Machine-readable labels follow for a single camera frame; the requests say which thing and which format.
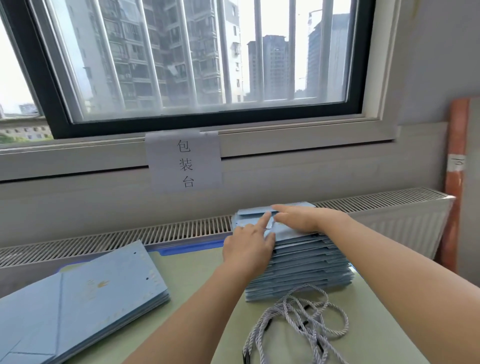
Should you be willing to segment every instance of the rope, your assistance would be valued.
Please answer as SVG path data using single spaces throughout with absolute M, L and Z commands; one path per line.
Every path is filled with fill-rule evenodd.
M 292 294 L 303 288 L 312 288 L 324 296 L 324 301 L 311 302 L 303 298 L 297 298 Z M 323 311 L 332 307 L 338 311 L 344 322 L 341 330 L 332 330 L 325 326 Z M 348 364 L 340 353 L 330 344 L 329 340 L 339 339 L 348 332 L 347 314 L 338 306 L 329 302 L 328 295 L 324 290 L 311 284 L 302 284 L 290 290 L 285 296 L 279 299 L 272 307 L 267 308 L 258 320 L 255 327 L 248 334 L 247 341 L 243 346 L 243 364 L 250 364 L 253 353 L 253 344 L 260 354 L 260 364 L 267 364 L 268 359 L 264 353 L 262 339 L 275 317 L 282 316 L 297 333 L 305 337 L 310 343 L 313 352 L 313 364 L 325 364 L 328 353 L 332 352 L 341 364 Z

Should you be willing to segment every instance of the green tabletop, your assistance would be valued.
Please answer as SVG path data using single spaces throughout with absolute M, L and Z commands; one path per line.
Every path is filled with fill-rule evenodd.
M 168 286 L 171 301 L 84 350 L 70 359 L 69 364 L 122 363 L 222 262 L 221 248 L 170 256 L 154 252 L 150 256 Z M 348 334 L 332 342 L 347 362 L 428 364 L 360 275 L 356 274 L 352 284 L 346 288 L 329 291 L 329 298 L 347 313 L 350 322 Z M 212 363 L 242 364 L 241 350 L 248 333 L 262 312 L 274 302 L 247 303 L 242 297 L 227 324 Z M 329 310 L 325 321 L 331 328 L 342 327 L 341 317 L 335 311 Z M 182 349 L 187 349 L 188 344 L 184 345 Z M 301 364 L 312 360 L 308 342 L 280 319 L 275 320 L 265 334 L 264 348 L 272 364 Z M 329 358 L 329 363 L 338 363 L 333 355 Z M 259 363 L 257 351 L 252 362 Z

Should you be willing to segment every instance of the stack of paper bags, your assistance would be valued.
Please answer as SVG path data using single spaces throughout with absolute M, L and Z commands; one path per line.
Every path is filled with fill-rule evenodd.
M 167 302 L 140 241 L 0 299 L 0 363 L 63 363 Z
M 311 206 L 308 202 L 289 204 Z M 232 227 L 256 224 L 270 206 L 239 210 L 232 218 Z M 245 290 L 247 301 L 281 297 L 292 288 L 310 283 L 320 288 L 345 286 L 351 283 L 350 264 L 340 250 L 324 234 L 295 231 L 274 222 L 267 224 L 265 237 L 276 234 L 275 248 L 264 274 L 254 279 Z

